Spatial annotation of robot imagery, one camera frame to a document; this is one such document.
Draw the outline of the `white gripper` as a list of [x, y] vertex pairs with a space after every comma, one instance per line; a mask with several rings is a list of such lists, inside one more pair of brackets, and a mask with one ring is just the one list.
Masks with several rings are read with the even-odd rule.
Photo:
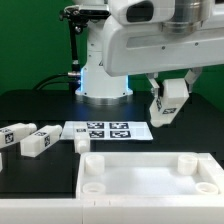
[[147, 73], [159, 98], [154, 72], [191, 68], [185, 76], [191, 93], [203, 66], [224, 64], [224, 2], [108, 0], [108, 6], [102, 63], [109, 75]]

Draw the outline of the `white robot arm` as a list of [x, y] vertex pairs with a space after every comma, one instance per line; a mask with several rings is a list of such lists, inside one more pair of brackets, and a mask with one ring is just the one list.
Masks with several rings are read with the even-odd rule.
[[128, 77], [224, 63], [224, 0], [73, 0], [87, 34], [76, 96], [127, 101]]

